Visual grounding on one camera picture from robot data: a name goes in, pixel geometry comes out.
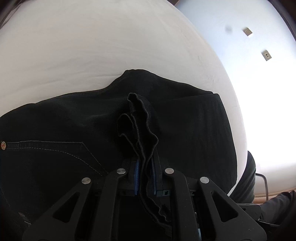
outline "white bed sheet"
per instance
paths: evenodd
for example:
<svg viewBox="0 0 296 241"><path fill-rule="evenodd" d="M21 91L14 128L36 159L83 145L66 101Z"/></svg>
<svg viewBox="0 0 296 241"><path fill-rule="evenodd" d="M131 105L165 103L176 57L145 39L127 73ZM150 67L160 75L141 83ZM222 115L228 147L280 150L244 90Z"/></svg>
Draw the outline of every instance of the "white bed sheet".
<svg viewBox="0 0 296 241"><path fill-rule="evenodd" d="M218 93L241 178L247 143L232 84L212 48L166 0L23 3L0 30L0 116L27 103L104 88L126 69Z"/></svg>

